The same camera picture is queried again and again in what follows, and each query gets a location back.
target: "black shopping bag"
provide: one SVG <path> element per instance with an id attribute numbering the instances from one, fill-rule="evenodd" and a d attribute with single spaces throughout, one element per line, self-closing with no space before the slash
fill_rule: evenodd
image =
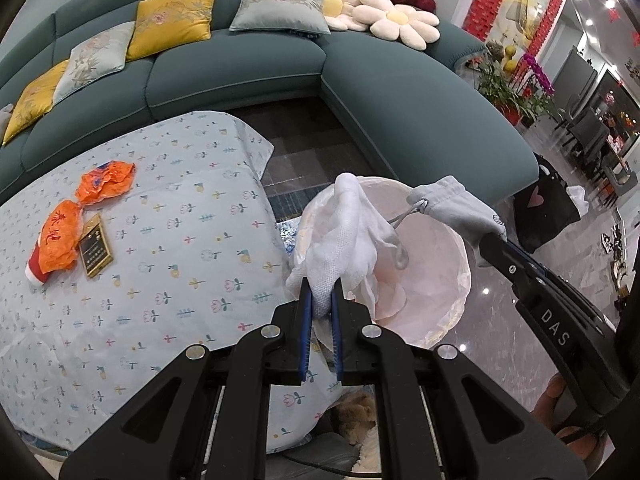
<path id="1" fill-rule="evenodd" d="M 566 182 L 544 157 L 536 154 L 536 158 L 540 165 L 538 181 L 513 197 L 516 235 L 527 253 L 580 220 L 577 207 L 566 193 Z"/>

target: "metal screw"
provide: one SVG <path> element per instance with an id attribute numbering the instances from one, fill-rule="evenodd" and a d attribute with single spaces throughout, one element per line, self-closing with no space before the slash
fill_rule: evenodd
<path id="1" fill-rule="evenodd" d="M 438 355 L 443 359 L 454 359 L 458 355 L 458 349 L 453 345 L 440 345 Z"/>
<path id="2" fill-rule="evenodd" d="M 262 337 L 266 337 L 267 339 L 278 337 L 280 335 L 280 327 L 277 325 L 266 325 L 260 329 L 260 333 Z"/>
<path id="3" fill-rule="evenodd" d="M 202 359 L 205 354 L 205 349 L 202 345 L 191 345 L 184 353 L 189 359 Z"/>
<path id="4" fill-rule="evenodd" d="M 382 329 L 378 325 L 363 326 L 362 335 L 364 337 L 380 337 L 382 335 Z"/>

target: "floral tablecloth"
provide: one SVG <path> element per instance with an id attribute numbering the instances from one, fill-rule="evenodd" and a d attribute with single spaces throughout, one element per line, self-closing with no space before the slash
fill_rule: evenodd
<path id="1" fill-rule="evenodd" d="M 21 430 L 75 449 L 193 343 L 235 344 L 288 301 L 287 259 L 260 177 L 273 146 L 220 112 L 192 112 L 111 140 L 0 207 L 0 401 Z M 135 162 L 134 188 L 100 211 L 114 262 L 31 288 L 24 266 L 80 176 Z M 319 347 L 308 380 L 272 389 L 268 450 L 313 428 L 342 391 Z"/>

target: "embroidered pillow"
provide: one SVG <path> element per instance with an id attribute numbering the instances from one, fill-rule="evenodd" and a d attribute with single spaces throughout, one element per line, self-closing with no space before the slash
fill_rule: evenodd
<path id="1" fill-rule="evenodd" d="M 4 133 L 3 146 L 44 114 L 50 112 L 53 107 L 53 92 L 68 62 L 69 60 L 65 59 L 50 68 L 39 78 L 31 81 L 22 91 Z"/>
<path id="2" fill-rule="evenodd" d="M 135 22 L 121 23 L 74 47 L 53 94 L 53 104 L 103 76 L 122 70 L 134 26 Z"/>
<path id="3" fill-rule="evenodd" d="M 4 138 L 4 133 L 11 120 L 11 112 L 14 110 L 14 105 L 8 104 L 0 109 L 0 138 Z"/>
<path id="4" fill-rule="evenodd" d="M 242 0 L 229 30 L 331 33 L 322 15 L 322 0 Z"/>
<path id="5" fill-rule="evenodd" d="M 127 61 L 208 40 L 214 0 L 142 0 Z"/>

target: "human hand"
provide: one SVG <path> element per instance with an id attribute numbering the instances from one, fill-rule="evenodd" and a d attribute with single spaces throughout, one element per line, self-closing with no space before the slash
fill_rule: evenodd
<path id="1" fill-rule="evenodd" d="M 553 427 L 553 413 L 556 404 L 558 403 L 559 397 L 564 392 L 566 388 L 566 383 L 560 374 L 556 374 L 551 377 L 549 384 L 546 387 L 544 393 L 538 399 L 536 406 L 533 408 L 531 415 L 543 424 L 549 430 Z M 556 436 L 558 438 L 562 438 L 567 436 L 574 431 L 579 430 L 576 426 L 570 426 L 568 428 L 562 428 Z M 567 446 L 580 457 L 582 460 L 585 460 L 598 446 L 598 438 L 594 434 L 585 435 L 582 438 L 579 438 L 575 442 L 567 444 Z"/>

